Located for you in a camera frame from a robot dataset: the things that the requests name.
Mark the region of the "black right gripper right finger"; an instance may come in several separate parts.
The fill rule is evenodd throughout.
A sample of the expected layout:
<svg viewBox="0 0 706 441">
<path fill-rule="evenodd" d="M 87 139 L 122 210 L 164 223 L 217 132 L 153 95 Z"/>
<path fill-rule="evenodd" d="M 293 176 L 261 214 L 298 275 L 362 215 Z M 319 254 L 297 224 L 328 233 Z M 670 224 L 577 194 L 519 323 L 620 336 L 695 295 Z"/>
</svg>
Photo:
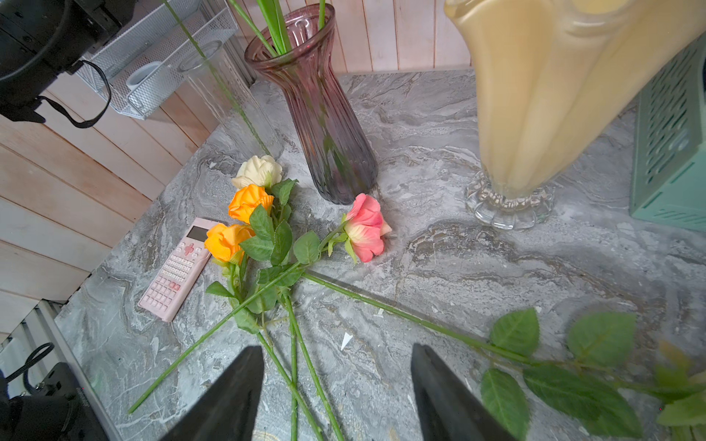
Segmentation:
<svg viewBox="0 0 706 441">
<path fill-rule="evenodd" d="M 425 440 L 514 438 L 428 345 L 413 344 L 411 378 Z"/>
</svg>

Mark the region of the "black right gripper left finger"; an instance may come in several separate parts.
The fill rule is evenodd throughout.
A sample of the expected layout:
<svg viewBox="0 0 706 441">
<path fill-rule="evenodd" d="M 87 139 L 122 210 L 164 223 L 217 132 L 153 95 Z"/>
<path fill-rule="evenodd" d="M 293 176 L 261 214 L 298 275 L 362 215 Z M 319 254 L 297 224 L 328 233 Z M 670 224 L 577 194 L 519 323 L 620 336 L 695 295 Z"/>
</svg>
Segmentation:
<svg viewBox="0 0 706 441">
<path fill-rule="evenodd" d="M 262 348 L 246 347 L 163 439 L 250 441 L 264 370 Z"/>
</svg>

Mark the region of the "cream white rose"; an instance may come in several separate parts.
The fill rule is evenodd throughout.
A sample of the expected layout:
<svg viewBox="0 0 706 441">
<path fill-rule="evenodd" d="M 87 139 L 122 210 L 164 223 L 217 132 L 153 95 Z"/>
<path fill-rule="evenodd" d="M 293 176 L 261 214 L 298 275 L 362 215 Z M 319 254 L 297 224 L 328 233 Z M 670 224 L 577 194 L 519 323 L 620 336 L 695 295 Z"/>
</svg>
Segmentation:
<svg viewBox="0 0 706 441">
<path fill-rule="evenodd" d="M 486 358 L 502 364 L 487 369 L 481 395 L 485 408 L 505 430 L 523 437 L 530 417 L 525 391 L 545 405 L 581 422 L 588 435 L 638 439 L 643 426 L 634 408 L 621 395 L 629 390 L 660 400 L 656 420 L 673 440 L 705 437 L 705 375 L 689 376 L 691 363 L 675 347 L 665 357 L 669 366 L 656 367 L 656 383 L 643 385 L 618 380 L 618 370 L 634 349 L 637 317 L 628 312 L 592 312 L 569 327 L 564 361 L 535 358 L 540 345 L 540 323 L 533 308 L 509 312 L 497 319 L 488 341 L 462 336 L 449 328 L 360 295 L 321 277 L 305 279 L 351 299 L 375 306 L 426 329 L 459 340 Z"/>
</svg>

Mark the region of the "small pink rose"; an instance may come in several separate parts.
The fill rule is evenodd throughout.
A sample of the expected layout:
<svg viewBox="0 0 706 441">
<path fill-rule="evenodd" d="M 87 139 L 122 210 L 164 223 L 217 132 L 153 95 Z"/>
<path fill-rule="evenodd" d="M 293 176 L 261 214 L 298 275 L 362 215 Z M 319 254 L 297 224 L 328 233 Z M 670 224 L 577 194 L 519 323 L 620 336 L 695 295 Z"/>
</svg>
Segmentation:
<svg viewBox="0 0 706 441">
<path fill-rule="evenodd" d="M 321 258 L 325 255 L 332 255 L 335 248 L 339 245 L 343 246 L 347 254 L 353 259 L 354 262 L 368 263 L 373 259 L 373 257 L 378 257 L 384 251 L 384 237 L 391 231 L 390 226 L 384 220 L 384 215 L 382 215 L 382 208 L 378 200 L 375 200 L 372 196 L 359 194 L 352 205 L 350 211 L 343 215 L 342 220 L 338 227 L 331 231 L 325 237 L 319 237 L 323 250 L 321 251 Z M 224 287 L 229 286 L 228 277 L 224 269 L 224 277 L 226 281 L 221 283 Z M 221 327 L 223 327 L 227 322 L 234 320 L 229 312 L 224 319 L 218 322 L 213 328 L 204 334 L 195 344 L 186 349 L 154 382 L 148 387 L 148 389 L 140 396 L 140 398 L 133 404 L 129 411 L 134 413 L 137 411 L 142 404 L 152 395 L 158 386 L 169 376 L 173 371 L 175 371 L 181 363 L 183 363 L 188 356 L 190 356 L 200 345 L 202 345 L 207 339 L 215 334 Z M 255 313 L 255 318 L 258 321 L 263 321 L 262 314 L 260 312 Z"/>
</svg>

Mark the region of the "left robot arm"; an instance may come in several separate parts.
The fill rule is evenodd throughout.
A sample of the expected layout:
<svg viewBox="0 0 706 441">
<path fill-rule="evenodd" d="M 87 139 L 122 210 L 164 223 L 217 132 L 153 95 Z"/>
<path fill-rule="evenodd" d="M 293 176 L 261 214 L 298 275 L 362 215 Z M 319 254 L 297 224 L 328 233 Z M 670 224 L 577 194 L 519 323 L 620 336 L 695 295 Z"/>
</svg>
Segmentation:
<svg viewBox="0 0 706 441">
<path fill-rule="evenodd" d="M 77 121 L 43 92 L 62 73 L 93 68 L 108 77 L 88 51 L 102 48 L 132 20 L 134 1 L 31 1 L 1 3 L 1 115 L 10 121 L 46 123 L 37 112 L 48 103 L 79 129 L 93 127 L 105 114 Z"/>
</svg>

